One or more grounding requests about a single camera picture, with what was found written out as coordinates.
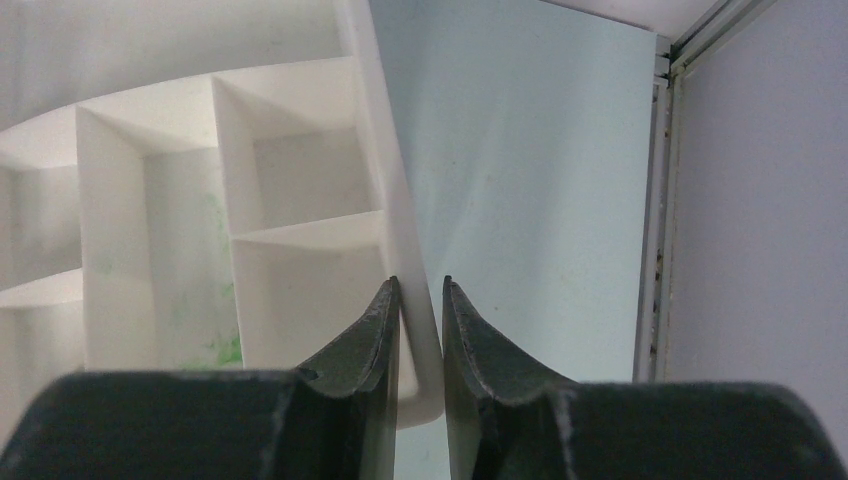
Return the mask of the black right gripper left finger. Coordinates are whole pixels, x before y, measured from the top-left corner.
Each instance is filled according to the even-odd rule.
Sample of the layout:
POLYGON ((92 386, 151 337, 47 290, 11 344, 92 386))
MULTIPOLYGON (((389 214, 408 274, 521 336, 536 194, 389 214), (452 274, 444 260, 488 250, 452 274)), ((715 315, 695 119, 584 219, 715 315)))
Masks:
POLYGON ((389 479, 402 295, 291 370, 68 374, 30 404, 5 479, 389 479))

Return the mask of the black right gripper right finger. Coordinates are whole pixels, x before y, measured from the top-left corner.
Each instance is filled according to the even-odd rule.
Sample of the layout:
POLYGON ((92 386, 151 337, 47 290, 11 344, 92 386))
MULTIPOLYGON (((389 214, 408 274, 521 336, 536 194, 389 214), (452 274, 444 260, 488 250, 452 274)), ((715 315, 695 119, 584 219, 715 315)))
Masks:
POLYGON ((580 383, 442 290, 445 411, 455 479, 843 479, 791 390, 752 382, 580 383))

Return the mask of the white plastic drawer organizer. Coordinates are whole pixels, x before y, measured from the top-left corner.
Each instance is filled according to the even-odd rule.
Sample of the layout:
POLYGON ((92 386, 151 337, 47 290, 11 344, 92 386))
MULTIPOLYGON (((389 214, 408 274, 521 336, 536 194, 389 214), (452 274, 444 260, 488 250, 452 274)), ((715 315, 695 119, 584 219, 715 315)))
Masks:
POLYGON ((402 288, 441 350, 366 1, 1 5, 1 434, 56 378, 290 369, 402 288))

